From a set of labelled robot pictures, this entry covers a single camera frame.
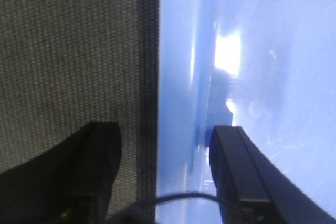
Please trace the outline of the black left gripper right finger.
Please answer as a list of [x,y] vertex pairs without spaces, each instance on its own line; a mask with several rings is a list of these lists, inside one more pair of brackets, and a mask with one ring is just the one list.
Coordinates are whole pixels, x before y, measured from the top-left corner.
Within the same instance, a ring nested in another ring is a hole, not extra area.
[[254,145],[242,127],[215,126],[209,165],[223,223],[335,223]]

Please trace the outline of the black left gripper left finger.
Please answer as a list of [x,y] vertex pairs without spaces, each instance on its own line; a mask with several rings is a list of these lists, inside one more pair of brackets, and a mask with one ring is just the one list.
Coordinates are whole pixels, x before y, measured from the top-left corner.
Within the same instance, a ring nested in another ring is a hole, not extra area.
[[105,223],[121,162],[116,122],[90,122],[1,173],[1,223]]

